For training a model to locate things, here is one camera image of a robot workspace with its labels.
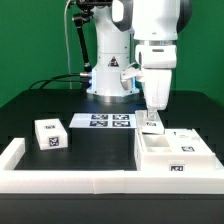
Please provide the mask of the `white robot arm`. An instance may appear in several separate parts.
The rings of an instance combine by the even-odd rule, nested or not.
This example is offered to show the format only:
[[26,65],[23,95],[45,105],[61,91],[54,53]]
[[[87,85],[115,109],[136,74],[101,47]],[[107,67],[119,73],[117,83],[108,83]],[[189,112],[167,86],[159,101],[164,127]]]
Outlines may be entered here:
[[96,0],[90,12],[98,47],[87,93],[103,100],[143,93],[145,116],[154,120],[168,103],[191,0]]

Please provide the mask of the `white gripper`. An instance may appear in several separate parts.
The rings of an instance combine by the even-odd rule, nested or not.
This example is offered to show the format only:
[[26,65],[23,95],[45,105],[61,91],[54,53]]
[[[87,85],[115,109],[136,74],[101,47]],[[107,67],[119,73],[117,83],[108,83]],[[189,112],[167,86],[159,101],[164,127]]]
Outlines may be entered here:
[[158,110],[164,110],[168,103],[172,69],[177,64],[176,46],[137,45],[135,60],[140,65],[147,117],[157,119]]

